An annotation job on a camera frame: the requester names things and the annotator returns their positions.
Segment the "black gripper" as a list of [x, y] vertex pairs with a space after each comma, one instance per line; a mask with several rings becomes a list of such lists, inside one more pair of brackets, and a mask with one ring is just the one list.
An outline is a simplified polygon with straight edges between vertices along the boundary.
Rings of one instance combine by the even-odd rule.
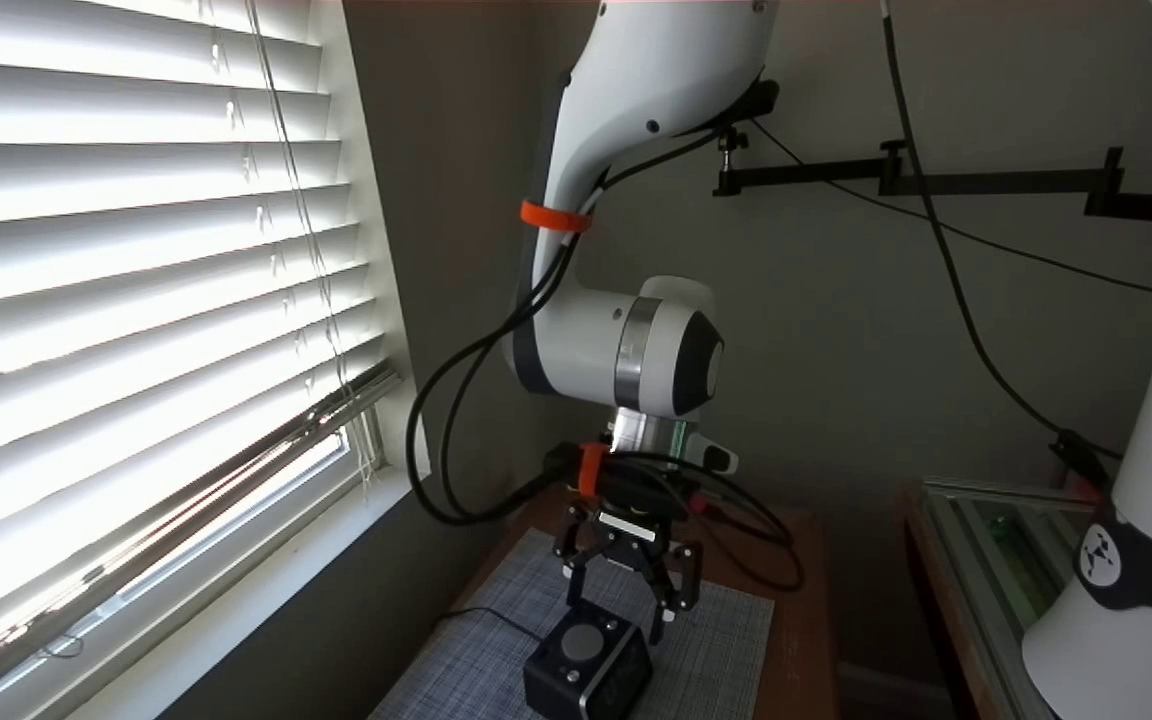
[[567, 520], [558, 558], [567, 582], [567, 607], [586, 605], [591, 562], [662, 576], [657, 629], [669, 629], [702, 600], [703, 549], [682, 540], [690, 493], [647, 467], [616, 467], [607, 453], [572, 453], [558, 459], [567, 495]]

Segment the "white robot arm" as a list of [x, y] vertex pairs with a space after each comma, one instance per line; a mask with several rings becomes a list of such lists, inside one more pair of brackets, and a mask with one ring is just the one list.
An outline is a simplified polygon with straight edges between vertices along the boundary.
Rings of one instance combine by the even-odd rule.
[[607, 414], [598, 456], [577, 463], [598, 552], [653, 592], [647, 638], [702, 600], [702, 549], [672, 540], [677, 471], [715, 398], [726, 334], [715, 291], [682, 270], [600, 279], [634, 246], [663, 252], [677, 213], [647, 230], [630, 186], [682, 161], [766, 87], [782, 0], [598, 0], [562, 81], [532, 233], [524, 320], [507, 342], [516, 382]]

